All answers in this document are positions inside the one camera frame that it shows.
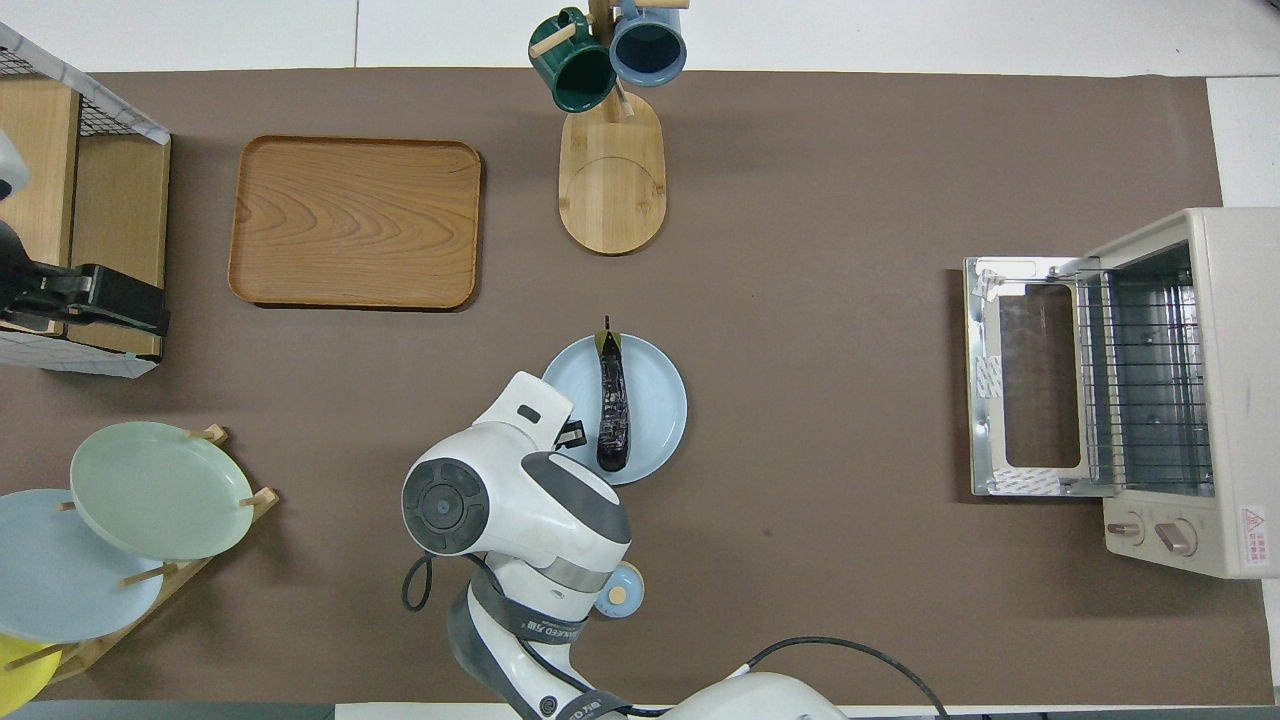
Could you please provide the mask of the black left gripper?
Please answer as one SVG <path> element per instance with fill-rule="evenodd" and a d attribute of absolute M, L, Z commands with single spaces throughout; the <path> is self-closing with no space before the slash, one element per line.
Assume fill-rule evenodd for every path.
<path fill-rule="evenodd" d="M 40 318 L 76 325 L 102 323 L 166 337 L 165 292 L 109 266 L 55 266 L 32 260 L 19 234 L 1 224 L 3 320 L 29 329 Z"/>

